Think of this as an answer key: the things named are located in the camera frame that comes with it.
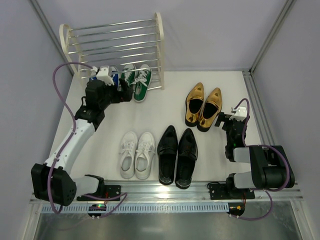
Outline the gold shoe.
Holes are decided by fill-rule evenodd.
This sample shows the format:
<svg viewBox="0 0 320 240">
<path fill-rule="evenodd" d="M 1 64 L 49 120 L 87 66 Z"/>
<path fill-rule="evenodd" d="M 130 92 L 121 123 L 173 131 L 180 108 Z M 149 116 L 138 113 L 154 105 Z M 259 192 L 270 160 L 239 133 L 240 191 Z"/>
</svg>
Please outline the gold shoe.
<svg viewBox="0 0 320 240">
<path fill-rule="evenodd" d="M 202 82 L 198 82 L 189 92 L 185 100 L 185 124 L 195 127 L 199 121 L 205 100 L 205 90 Z"/>
<path fill-rule="evenodd" d="M 207 132 L 223 107 L 221 89 L 216 87 L 204 102 L 204 107 L 199 117 L 197 129 L 201 132 Z"/>
</svg>

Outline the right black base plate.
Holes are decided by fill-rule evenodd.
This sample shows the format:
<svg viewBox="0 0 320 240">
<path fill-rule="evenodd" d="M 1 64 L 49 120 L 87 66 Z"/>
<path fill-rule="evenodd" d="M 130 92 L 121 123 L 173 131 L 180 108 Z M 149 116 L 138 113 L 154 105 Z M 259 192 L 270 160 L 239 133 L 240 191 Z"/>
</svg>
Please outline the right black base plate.
<svg viewBox="0 0 320 240">
<path fill-rule="evenodd" d="M 253 200 L 255 193 L 249 189 L 238 189 L 232 184 L 209 182 L 207 184 L 211 200 Z"/>
</svg>

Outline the white sneaker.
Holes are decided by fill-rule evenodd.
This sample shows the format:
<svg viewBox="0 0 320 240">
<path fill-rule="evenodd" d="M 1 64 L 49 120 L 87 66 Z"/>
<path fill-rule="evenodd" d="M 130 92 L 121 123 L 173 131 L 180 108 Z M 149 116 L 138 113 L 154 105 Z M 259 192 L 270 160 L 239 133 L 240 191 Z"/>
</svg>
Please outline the white sneaker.
<svg viewBox="0 0 320 240">
<path fill-rule="evenodd" d="M 138 136 L 134 131 L 127 132 L 119 147 L 120 175 L 124 179 L 130 179 L 135 174 L 135 154 L 138 146 Z"/>
<path fill-rule="evenodd" d="M 146 180 L 151 174 L 151 167 L 156 150 L 154 136 L 144 132 L 138 140 L 135 153 L 135 175 L 139 180 Z"/>
</svg>

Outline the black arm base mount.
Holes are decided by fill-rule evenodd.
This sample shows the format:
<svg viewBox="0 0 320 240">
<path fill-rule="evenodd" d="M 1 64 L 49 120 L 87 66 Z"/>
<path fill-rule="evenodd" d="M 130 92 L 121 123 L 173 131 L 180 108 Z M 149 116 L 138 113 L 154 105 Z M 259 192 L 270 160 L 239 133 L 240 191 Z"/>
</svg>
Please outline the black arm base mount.
<svg viewBox="0 0 320 240">
<path fill-rule="evenodd" d="M 99 186 L 95 193 L 87 193 L 86 195 L 78 196 L 76 198 L 79 202 L 84 201 L 99 201 L 99 199 L 108 199 L 111 201 L 120 201 L 121 186 L 120 185 L 104 185 Z"/>
</svg>

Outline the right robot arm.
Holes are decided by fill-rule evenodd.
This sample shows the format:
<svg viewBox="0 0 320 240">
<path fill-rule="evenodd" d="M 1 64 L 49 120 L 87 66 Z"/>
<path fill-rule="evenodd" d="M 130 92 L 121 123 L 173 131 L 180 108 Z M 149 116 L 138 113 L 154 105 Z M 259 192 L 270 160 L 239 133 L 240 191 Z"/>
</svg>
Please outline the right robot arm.
<svg viewBox="0 0 320 240">
<path fill-rule="evenodd" d="M 235 114 L 218 114 L 215 126 L 223 123 L 226 158 L 233 163 L 249 164 L 250 170 L 229 174 L 225 183 L 219 183 L 216 190 L 211 190 L 217 194 L 214 199 L 254 199 L 253 189 L 279 191 L 295 185 L 295 175 L 281 145 L 244 145 L 245 121 L 244 117 Z"/>
</svg>

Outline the aluminium rail frame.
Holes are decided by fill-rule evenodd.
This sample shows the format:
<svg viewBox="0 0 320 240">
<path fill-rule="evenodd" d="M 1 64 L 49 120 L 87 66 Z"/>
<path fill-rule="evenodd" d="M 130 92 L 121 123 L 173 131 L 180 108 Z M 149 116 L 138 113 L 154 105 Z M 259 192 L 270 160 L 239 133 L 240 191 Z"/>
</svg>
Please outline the aluminium rail frame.
<svg viewBox="0 0 320 240">
<path fill-rule="evenodd" d="M 231 173 L 247 172 L 250 166 L 226 159 L 226 134 L 220 127 L 212 127 L 206 133 L 194 130 L 199 158 L 188 189 L 160 184 L 157 160 L 152 163 L 147 180 L 136 177 L 125 180 L 119 173 L 119 143 L 126 132 L 132 130 L 142 134 L 150 131 L 159 140 L 167 126 L 173 125 L 179 135 L 183 133 L 186 128 L 184 99 L 197 82 L 202 82 L 207 92 L 221 88 L 224 112 L 229 112 L 242 98 L 248 98 L 250 120 L 246 143 L 274 142 L 249 71 L 167 71 L 164 79 L 165 89 L 151 90 L 146 101 L 107 108 L 105 119 L 80 152 L 71 175 L 75 178 L 86 174 L 103 177 L 107 185 L 119 185 L 121 191 L 128 194 L 127 200 L 132 202 L 225 202 L 227 198 L 212 191 L 211 187 L 222 185 Z"/>
</svg>

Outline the right gold shoe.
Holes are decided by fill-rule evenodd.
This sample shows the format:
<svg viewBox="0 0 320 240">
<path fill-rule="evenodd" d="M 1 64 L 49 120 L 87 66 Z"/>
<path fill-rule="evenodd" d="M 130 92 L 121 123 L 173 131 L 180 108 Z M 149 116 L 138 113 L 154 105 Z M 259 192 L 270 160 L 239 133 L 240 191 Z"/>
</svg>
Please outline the right gold shoe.
<svg viewBox="0 0 320 240">
<path fill-rule="evenodd" d="M 223 107 L 221 89 L 216 87 L 204 102 L 204 107 L 199 117 L 197 129 L 201 132 L 207 132 Z"/>
</svg>

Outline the left gold shoe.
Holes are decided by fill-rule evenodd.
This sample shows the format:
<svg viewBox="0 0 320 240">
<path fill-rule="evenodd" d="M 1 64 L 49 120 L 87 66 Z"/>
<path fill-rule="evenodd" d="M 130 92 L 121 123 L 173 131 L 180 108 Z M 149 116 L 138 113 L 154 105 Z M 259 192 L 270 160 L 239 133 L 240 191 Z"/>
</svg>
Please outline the left gold shoe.
<svg viewBox="0 0 320 240">
<path fill-rule="evenodd" d="M 205 100 L 205 90 L 202 82 L 198 82 L 189 92 L 185 100 L 185 124 L 195 127 L 199 121 Z"/>
</svg>

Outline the left small controller board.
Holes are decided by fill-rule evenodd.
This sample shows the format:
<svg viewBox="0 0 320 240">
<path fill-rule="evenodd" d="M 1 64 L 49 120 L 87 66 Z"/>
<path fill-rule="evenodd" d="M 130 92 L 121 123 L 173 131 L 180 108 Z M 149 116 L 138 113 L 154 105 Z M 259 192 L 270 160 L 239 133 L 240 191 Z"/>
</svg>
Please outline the left small controller board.
<svg viewBox="0 0 320 240">
<path fill-rule="evenodd" d="M 97 203 L 90 205 L 88 207 L 87 214 L 90 216 L 92 220 L 100 219 L 102 215 L 107 213 L 107 206 L 106 204 Z"/>
</svg>

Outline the small controller board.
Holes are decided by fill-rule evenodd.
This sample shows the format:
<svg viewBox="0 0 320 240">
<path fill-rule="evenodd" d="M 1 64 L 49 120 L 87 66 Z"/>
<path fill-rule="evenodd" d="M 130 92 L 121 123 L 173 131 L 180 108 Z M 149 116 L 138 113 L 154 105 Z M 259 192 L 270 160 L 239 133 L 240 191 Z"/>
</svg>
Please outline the small controller board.
<svg viewBox="0 0 320 240">
<path fill-rule="evenodd" d="M 241 216 L 245 212 L 246 206 L 244 203 L 241 202 L 232 202 L 228 204 L 228 211 L 227 214 L 232 217 L 232 216 Z"/>
<path fill-rule="evenodd" d="M 102 215 L 107 213 L 107 206 L 106 204 L 97 203 L 90 205 L 88 207 L 87 214 L 90 216 L 92 220 L 100 219 Z"/>
</svg>

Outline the green canvas sneaker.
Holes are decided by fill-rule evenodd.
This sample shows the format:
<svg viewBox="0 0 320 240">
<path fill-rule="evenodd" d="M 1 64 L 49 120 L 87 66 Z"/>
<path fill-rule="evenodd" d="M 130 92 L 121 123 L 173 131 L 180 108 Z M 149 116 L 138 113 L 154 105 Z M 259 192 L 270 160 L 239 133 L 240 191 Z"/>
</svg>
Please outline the green canvas sneaker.
<svg viewBox="0 0 320 240">
<path fill-rule="evenodd" d="M 132 86 L 132 82 L 134 81 L 136 77 L 136 67 L 133 63 L 126 64 L 122 70 L 122 73 L 119 75 L 118 79 L 118 90 L 122 91 L 124 88 L 121 85 L 120 80 L 124 80 L 126 82 L 126 85 L 128 87 Z"/>
<path fill-rule="evenodd" d="M 148 64 L 143 64 L 132 83 L 134 85 L 133 98 L 136 102 L 142 102 L 145 100 L 151 80 L 152 69 Z"/>
</svg>

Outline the cream metal shoe rack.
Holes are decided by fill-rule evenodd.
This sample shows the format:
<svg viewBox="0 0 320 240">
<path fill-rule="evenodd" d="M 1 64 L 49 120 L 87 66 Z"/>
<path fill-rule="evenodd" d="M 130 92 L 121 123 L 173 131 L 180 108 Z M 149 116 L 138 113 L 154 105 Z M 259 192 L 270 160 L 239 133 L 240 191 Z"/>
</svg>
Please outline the cream metal shoe rack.
<svg viewBox="0 0 320 240">
<path fill-rule="evenodd" d="M 84 87 L 91 76 L 88 66 L 115 67 L 119 74 L 151 70 L 150 90 L 165 88 L 165 36 L 162 16 L 85 27 L 59 26 L 62 51 L 80 85 Z"/>
</svg>

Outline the black loafer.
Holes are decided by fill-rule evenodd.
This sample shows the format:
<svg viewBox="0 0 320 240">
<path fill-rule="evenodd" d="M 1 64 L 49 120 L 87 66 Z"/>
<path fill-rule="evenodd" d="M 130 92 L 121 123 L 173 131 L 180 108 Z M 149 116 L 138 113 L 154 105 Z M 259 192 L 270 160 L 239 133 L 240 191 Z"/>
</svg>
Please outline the black loafer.
<svg viewBox="0 0 320 240">
<path fill-rule="evenodd" d="M 164 131 L 157 146 L 158 179 L 162 185 L 170 185 L 174 181 L 178 137 L 173 125 Z"/>
<path fill-rule="evenodd" d="M 192 182 L 192 176 L 198 159 L 198 145 L 195 135 L 187 128 L 178 143 L 177 169 L 175 185 L 180 189 L 187 189 Z"/>
</svg>

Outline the right small controller board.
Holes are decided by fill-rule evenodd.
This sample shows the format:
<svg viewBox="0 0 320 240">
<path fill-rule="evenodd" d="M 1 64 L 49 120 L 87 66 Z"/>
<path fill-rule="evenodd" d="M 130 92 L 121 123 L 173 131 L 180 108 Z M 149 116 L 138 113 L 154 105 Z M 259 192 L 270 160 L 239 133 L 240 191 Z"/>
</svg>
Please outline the right small controller board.
<svg viewBox="0 0 320 240">
<path fill-rule="evenodd" d="M 227 214 L 232 217 L 232 216 L 241 216 L 245 212 L 246 206 L 244 203 L 241 202 L 232 202 L 228 204 L 228 211 Z"/>
</svg>

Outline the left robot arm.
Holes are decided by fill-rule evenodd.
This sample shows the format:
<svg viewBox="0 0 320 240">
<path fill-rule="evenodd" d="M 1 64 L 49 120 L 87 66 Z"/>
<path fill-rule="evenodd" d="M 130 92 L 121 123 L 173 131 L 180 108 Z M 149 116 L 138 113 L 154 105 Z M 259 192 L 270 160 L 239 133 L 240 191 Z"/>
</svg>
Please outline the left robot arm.
<svg viewBox="0 0 320 240">
<path fill-rule="evenodd" d="M 43 163 L 31 169 L 34 196 L 53 205 L 69 206 L 74 199 L 104 199 L 105 184 L 100 176 L 86 174 L 71 178 L 73 165 L 89 138 L 105 118 L 111 104 L 130 102 L 133 88 L 124 79 L 118 85 L 91 80 L 81 98 L 81 106 L 72 114 L 72 127 L 58 149 Z"/>
</svg>

